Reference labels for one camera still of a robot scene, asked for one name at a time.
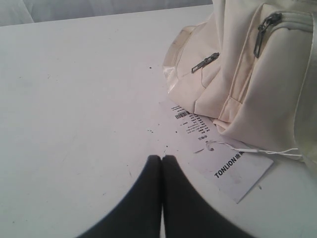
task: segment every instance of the white table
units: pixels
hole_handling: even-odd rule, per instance
[[[317,236],[317,189],[303,164],[276,159],[262,189],[235,204],[190,166],[198,155],[161,113],[165,52],[183,26],[210,12],[0,28],[0,237],[79,235],[120,201],[149,154],[165,153],[210,205],[251,234]]]

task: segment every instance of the cream backpack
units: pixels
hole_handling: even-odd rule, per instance
[[[171,100],[210,117],[223,135],[269,151],[296,148],[317,171],[317,1],[213,5],[167,52]]]

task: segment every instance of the metal zipper pull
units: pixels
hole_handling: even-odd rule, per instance
[[[205,67],[206,65],[210,64],[211,62],[215,61],[219,57],[219,53],[213,53],[208,58],[205,58],[201,61],[198,65],[192,68],[192,73],[195,73],[198,69]]]
[[[258,36],[256,40],[256,45],[254,47],[253,53],[256,58],[259,58],[260,51],[261,51],[261,45],[264,38],[264,34],[266,33],[266,30],[269,26],[272,26],[276,23],[278,23],[282,19],[282,13],[273,13],[270,16],[268,16],[262,24],[258,26]]]

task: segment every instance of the hang tag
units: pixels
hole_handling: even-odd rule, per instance
[[[190,146],[194,152],[195,159],[190,165],[236,203],[241,201],[273,164],[273,160],[262,154],[237,152],[224,144],[209,144],[208,150],[206,142],[211,140],[223,141],[235,148],[249,147],[220,135],[208,117],[191,114],[170,100],[160,105],[184,138],[186,147]]]

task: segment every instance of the white string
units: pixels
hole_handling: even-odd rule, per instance
[[[301,157],[302,155],[299,154],[288,154],[287,152],[293,151],[293,150],[298,150],[297,148],[291,148],[288,150],[284,150],[284,151],[280,151],[280,152],[276,152],[276,151],[269,151],[269,150],[260,150],[260,149],[242,149],[242,148],[236,148],[233,147],[232,145],[225,143],[223,141],[215,141],[215,140],[210,140],[210,141],[206,141],[206,147],[208,150],[212,150],[212,148],[210,148],[210,145],[212,143],[218,143],[218,144],[224,144],[226,146],[228,146],[231,150],[235,150],[238,152],[248,152],[248,153],[265,153],[268,155],[284,155],[284,156],[296,156],[296,157]]]

